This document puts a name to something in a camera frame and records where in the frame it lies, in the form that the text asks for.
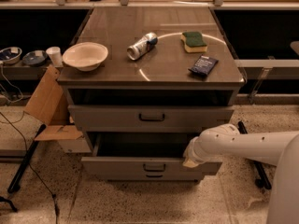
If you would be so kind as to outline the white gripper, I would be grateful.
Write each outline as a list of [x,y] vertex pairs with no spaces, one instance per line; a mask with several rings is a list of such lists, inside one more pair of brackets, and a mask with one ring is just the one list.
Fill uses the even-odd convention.
[[184,151],[184,162],[187,168],[195,168],[207,162],[206,142],[199,136],[194,137]]

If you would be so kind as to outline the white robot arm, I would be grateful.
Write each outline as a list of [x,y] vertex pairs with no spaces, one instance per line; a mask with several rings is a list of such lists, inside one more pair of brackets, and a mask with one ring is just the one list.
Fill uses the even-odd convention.
[[233,124],[206,129],[187,145],[185,167],[233,155],[276,167],[266,224],[299,224],[299,132],[241,133]]

